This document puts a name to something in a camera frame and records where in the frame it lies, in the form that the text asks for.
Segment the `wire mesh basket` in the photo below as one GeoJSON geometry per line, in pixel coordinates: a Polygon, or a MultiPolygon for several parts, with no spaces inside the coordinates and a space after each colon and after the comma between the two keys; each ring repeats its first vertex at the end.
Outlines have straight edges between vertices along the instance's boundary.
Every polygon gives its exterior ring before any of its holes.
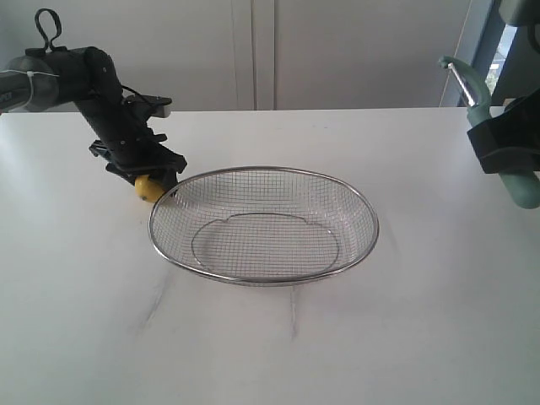
{"type": "Polygon", "coordinates": [[[374,248],[379,223],[348,184],[304,170],[242,167],[184,180],[154,206],[158,253],[234,284],[287,285],[340,273],[374,248]]]}

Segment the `table surface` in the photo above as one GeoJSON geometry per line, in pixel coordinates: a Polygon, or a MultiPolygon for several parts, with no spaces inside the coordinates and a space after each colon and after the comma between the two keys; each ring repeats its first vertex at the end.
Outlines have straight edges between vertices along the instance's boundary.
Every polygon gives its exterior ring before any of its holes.
{"type": "Polygon", "coordinates": [[[182,178],[283,165],[361,190],[381,237],[296,287],[218,283],[150,244],[78,114],[0,118],[0,403],[539,404],[540,210],[484,175],[462,109],[153,119],[182,178]]]}

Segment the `basket rim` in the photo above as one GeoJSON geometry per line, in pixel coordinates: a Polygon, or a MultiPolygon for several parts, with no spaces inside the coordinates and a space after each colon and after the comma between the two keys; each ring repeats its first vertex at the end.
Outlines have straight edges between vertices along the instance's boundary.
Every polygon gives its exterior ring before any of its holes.
{"type": "Polygon", "coordinates": [[[344,272],[345,270],[350,269],[351,267],[356,266],[357,264],[362,262],[367,256],[369,256],[370,253],[375,248],[375,245],[379,239],[379,233],[380,233],[380,224],[379,224],[379,219],[377,217],[377,213],[375,209],[373,208],[371,203],[368,201],[368,199],[364,196],[364,194],[359,192],[356,188],[354,188],[353,186],[351,186],[345,181],[339,180],[329,175],[323,175],[322,173],[317,173],[315,171],[310,171],[310,170],[294,169],[294,168],[282,167],[282,166],[264,166],[264,165],[263,166],[260,166],[260,165],[238,166],[238,167],[231,167],[231,168],[226,168],[226,169],[211,170],[211,171],[207,171],[198,175],[193,175],[191,177],[188,177],[180,181],[176,186],[172,187],[163,196],[161,196],[158,199],[158,201],[156,201],[156,203],[154,204],[154,207],[152,208],[150,218],[148,220],[148,235],[150,237],[150,240],[152,241],[152,245],[154,246],[154,249],[158,252],[158,254],[162,256],[165,260],[175,264],[178,267],[184,268],[185,270],[188,270],[190,272],[193,272],[205,278],[211,278],[213,280],[217,280],[221,282],[226,282],[226,283],[231,283],[231,284],[240,284],[240,285],[255,285],[256,284],[259,286],[283,286],[283,285],[308,283],[310,281],[315,281],[322,278],[328,278],[328,277],[334,276],[336,274],[344,272]],[[160,249],[159,244],[157,243],[154,237],[154,232],[152,231],[155,214],[159,206],[163,203],[163,201],[169,198],[172,192],[175,192],[179,188],[183,187],[185,184],[200,180],[205,177],[216,176],[223,173],[235,173],[235,172],[241,172],[241,171],[285,171],[285,172],[296,173],[296,174],[301,174],[305,176],[321,177],[321,178],[324,178],[329,181],[333,181],[341,186],[346,187],[354,195],[356,195],[356,197],[358,197],[362,201],[362,203],[364,203],[364,205],[368,208],[368,211],[370,212],[370,217],[374,224],[374,231],[373,231],[373,235],[371,237],[369,246],[364,250],[362,255],[359,255],[351,262],[347,262],[343,264],[342,266],[336,267],[332,270],[325,270],[323,272],[311,273],[305,276],[289,276],[289,277],[276,277],[276,278],[261,278],[261,277],[237,278],[237,277],[227,276],[224,274],[212,273],[198,267],[186,265],[185,263],[179,262],[174,257],[171,257],[167,255],[165,252],[163,252],[160,249]]]}

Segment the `yellow ball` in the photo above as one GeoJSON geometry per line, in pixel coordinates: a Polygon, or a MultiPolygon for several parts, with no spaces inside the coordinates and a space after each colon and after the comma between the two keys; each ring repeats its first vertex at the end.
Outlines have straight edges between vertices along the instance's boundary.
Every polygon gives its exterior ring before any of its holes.
{"type": "Polygon", "coordinates": [[[155,203],[163,196],[165,190],[163,187],[149,179],[149,175],[140,175],[135,179],[135,192],[144,201],[155,203]]]}

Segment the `wire mesh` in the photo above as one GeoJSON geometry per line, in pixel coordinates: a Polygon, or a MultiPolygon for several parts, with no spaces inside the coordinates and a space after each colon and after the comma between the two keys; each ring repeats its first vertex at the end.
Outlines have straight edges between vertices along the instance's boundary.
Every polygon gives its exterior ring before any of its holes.
{"type": "Polygon", "coordinates": [[[154,206],[157,251],[238,284],[294,284],[338,273],[375,246],[375,211],[351,186],[283,168],[238,168],[181,182],[154,206]]]}

